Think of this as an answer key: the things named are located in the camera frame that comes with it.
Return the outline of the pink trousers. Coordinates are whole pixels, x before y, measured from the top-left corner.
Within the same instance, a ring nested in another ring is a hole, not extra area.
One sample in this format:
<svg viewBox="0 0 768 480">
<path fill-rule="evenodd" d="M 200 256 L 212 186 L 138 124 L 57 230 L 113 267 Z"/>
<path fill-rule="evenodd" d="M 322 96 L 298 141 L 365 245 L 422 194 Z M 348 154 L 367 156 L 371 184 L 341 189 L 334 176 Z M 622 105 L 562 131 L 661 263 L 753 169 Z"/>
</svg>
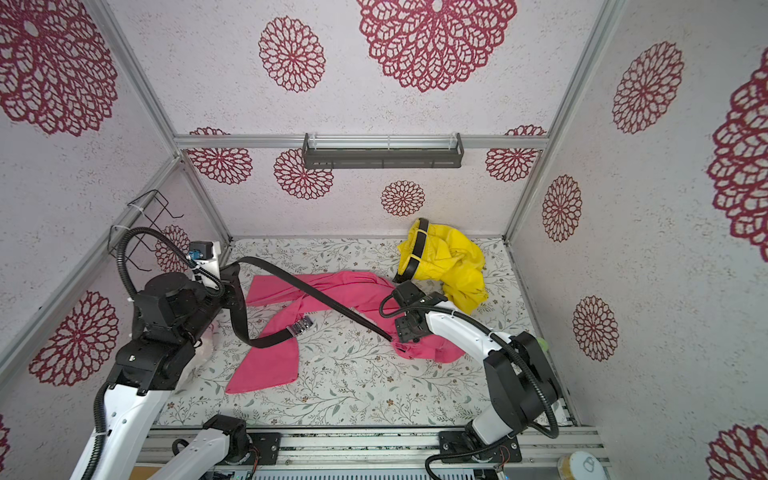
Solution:
<svg viewBox="0 0 768 480">
<path fill-rule="evenodd" d="M 379 304 L 384 299 L 385 297 L 374 303 L 377 314 L 379 314 Z M 281 305 L 283 308 L 277 311 L 270 320 L 286 308 L 284 303 Z M 307 316 L 315 323 L 314 326 L 307 330 L 309 334 L 324 332 L 330 327 L 334 327 L 337 333 L 342 335 L 351 334 L 355 347 L 360 346 L 361 342 L 365 339 L 372 339 L 383 345 L 386 354 L 394 354 L 405 360 L 432 360 L 439 364 L 449 364 L 457 361 L 464 355 L 464 351 L 454 343 L 436 335 L 429 335 L 421 339 L 419 343 L 399 342 L 395 338 L 395 321 L 392 318 L 383 317 L 384 320 L 391 322 L 394 327 L 394 331 L 391 333 L 391 336 L 393 336 L 392 341 L 387 342 L 378 334 L 334 310 L 309 313 Z M 282 342 L 268 349 L 251 348 L 240 365 L 235 369 L 225 392 L 230 395 L 244 394 L 295 382 L 298 380 L 300 373 L 300 347 L 307 346 L 308 344 L 309 341 L 307 339 L 295 337 L 292 340 Z"/>
</svg>

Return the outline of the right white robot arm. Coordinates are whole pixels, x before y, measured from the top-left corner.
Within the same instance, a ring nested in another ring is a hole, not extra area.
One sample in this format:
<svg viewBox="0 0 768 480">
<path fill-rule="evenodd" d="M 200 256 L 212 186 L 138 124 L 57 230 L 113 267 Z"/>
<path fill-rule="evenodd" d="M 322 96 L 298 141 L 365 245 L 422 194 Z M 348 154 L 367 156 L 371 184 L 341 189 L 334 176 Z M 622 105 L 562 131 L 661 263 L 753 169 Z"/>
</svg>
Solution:
<svg viewBox="0 0 768 480">
<path fill-rule="evenodd" d="M 410 281 L 381 301 L 379 313 L 395 321 L 401 342 L 439 337 L 482 365 L 490 406 L 466 427 L 469 449 L 490 446 L 527 429 L 550 439 L 559 436 L 555 404 L 563 397 L 563 389 L 544 340 L 526 331 L 511 335 L 492 330 L 446 296 L 427 294 Z"/>
</svg>

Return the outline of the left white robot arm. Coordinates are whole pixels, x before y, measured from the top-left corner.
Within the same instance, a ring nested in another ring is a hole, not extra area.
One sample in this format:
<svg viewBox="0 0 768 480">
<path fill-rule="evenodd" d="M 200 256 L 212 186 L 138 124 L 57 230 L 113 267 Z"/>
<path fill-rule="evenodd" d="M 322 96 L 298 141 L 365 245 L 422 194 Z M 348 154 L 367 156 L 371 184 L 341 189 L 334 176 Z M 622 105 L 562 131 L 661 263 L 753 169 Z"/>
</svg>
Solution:
<svg viewBox="0 0 768 480">
<path fill-rule="evenodd" d="M 164 273 L 133 296 L 143 332 L 121 347 L 93 403 L 94 431 L 73 479 L 127 479 L 156 417 L 180 383 L 202 338 L 224 309 L 243 307 L 240 267 L 220 270 L 223 294 L 184 273 Z"/>
</svg>

